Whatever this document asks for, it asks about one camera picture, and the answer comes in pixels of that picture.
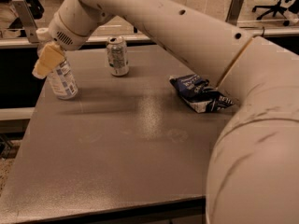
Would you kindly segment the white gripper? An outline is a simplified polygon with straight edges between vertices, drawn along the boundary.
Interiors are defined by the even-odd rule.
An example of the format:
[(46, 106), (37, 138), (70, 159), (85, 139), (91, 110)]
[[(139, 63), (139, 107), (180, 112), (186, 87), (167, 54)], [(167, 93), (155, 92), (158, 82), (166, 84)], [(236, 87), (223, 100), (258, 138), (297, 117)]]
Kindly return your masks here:
[[(114, 18), (97, 0), (64, 0), (49, 25), (50, 36), (66, 50), (81, 48), (93, 32)], [(64, 61), (62, 48), (54, 41), (45, 43), (38, 51), (32, 74), (45, 78)]]

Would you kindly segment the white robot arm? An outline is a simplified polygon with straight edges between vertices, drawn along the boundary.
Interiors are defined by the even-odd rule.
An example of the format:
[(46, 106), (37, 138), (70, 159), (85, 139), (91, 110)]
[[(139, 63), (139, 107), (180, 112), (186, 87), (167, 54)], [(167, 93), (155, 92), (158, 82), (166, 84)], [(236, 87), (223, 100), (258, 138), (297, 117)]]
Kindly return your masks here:
[(50, 36), (76, 50), (115, 16), (239, 106), (210, 158), (206, 223), (299, 224), (298, 56), (172, 0), (64, 0)]

